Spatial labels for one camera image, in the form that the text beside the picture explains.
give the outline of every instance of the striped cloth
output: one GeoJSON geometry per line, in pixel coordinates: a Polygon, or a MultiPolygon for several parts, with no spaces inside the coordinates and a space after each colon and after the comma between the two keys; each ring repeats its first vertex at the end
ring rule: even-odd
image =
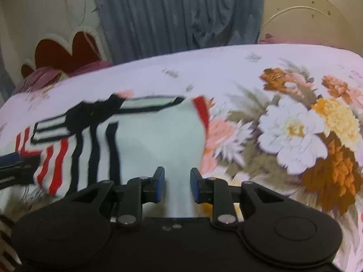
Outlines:
{"type": "Polygon", "coordinates": [[[11,228],[14,222],[4,215],[0,215],[0,271],[13,271],[20,260],[11,244],[11,228]]]}
{"type": "MultiPolygon", "coordinates": [[[[140,176],[152,176],[158,166],[166,171],[166,196],[161,204],[146,204],[149,216],[193,217],[195,204],[189,186],[189,172],[202,159],[208,110],[203,97],[149,97],[121,99],[112,95],[105,102],[81,102],[65,114],[43,120],[19,133],[1,154],[41,156],[34,173],[34,191],[62,198],[102,180],[125,184],[140,176]]],[[[11,247],[14,203],[23,200],[23,186],[0,192],[4,245],[0,262],[11,270],[19,260],[11,247]]]]}

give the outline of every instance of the bed headboard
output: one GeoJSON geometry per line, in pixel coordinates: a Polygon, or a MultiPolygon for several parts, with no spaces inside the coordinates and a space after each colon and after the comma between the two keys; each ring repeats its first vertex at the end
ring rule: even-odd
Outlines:
{"type": "Polygon", "coordinates": [[[104,60],[104,52],[99,39],[87,30],[74,33],[71,40],[65,41],[55,35],[48,35],[35,48],[34,63],[24,63],[21,67],[23,78],[34,69],[53,67],[71,73],[80,67],[98,60],[104,60]]]}

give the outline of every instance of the black mount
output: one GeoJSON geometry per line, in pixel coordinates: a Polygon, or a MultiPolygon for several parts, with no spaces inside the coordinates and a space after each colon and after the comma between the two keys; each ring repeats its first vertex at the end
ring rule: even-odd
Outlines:
{"type": "Polygon", "coordinates": [[[203,179],[197,169],[191,187],[196,203],[213,204],[211,222],[142,219],[142,204],[161,201],[162,167],[152,178],[102,181],[30,213],[12,230],[17,271],[339,271],[331,262],[342,231],[328,215],[250,181],[203,179]]]}
{"type": "Polygon", "coordinates": [[[34,184],[40,155],[21,158],[18,152],[0,157],[0,190],[13,185],[34,184]]]}

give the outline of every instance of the metal screw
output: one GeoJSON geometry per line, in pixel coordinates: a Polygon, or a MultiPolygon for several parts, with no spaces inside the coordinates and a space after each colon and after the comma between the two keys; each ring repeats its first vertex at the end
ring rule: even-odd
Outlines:
{"type": "Polygon", "coordinates": [[[122,215],[118,217],[117,222],[124,225],[130,225],[136,222],[136,217],[133,215],[122,215]]]}
{"type": "Polygon", "coordinates": [[[218,217],[218,221],[223,223],[223,224],[232,224],[234,223],[235,221],[237,220],[237,218],[233,215],[227,215],[227,214],[224,214],[224,215],[220,215],[218,217]]]}

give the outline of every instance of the red stripe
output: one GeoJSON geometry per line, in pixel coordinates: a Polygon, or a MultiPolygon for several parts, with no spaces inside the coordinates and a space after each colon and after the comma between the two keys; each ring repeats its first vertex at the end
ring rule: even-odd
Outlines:
{"type": "Polygon", "coordinates": [[[29,132],[30,132],[30,127],[26,128],[25,132],[24,132],[24,143],[20,150],[20,155],[23,157],[39,155],[42,153],[42,151],[26,151],[25,150],[25,144],[27,143],[27,141],[29,139],[29,132]]]}
{"type": "Polygon", "coordinates": [[[16,151],[16,152],[18,152],[18,151],[19,151],[20,138],[21,138],[21,133],[19,133],[19,134],[18,134],[18,136],[16,136],[16,143],[15,143],[15,151],[16,151]]]}
{"type": "Polygon", "coordinates": [[[199,112],[199,117],[204,125],[204,129],[207,134],[209,126],[209,112],[208,108],[206,107],[206,100],[204,99],[203,96],[199,96],[193,99],[193,103],[195,108],[199,112]]]}
{"type": "Polygon", "coordinates": [[[25,132],[24,132],[24,143],[21,147],[21,150],[20,150],[20,154],[22,155],[23,152],[25,151],[25,143],[28,141],[29,139],[29,132],[30,132],[30,127],[26,128],[25,129],[25,132]]]}
{"type": "Polygon", "coordinates": [[[49,187],[50,195],[56,195],[58,188],[61,187],[62,185],[62,165],[67,150],[68,150],[68,138],[63,138],[61,140],[61,150],[59,151],[59,154],[56,158],[56,162],[54,165],[53,180],[49,187]]]}
{"type": "Polygon", "coordinates": [[[47,156],[43,162],[42,170],[40,171],[39,175],[36,177],[40,187],[42,186],[43,179],[48,172],[49,160],[52,157],[52,155],[53,155],[53,146],[50,146],[47,148],[47,156]]]}

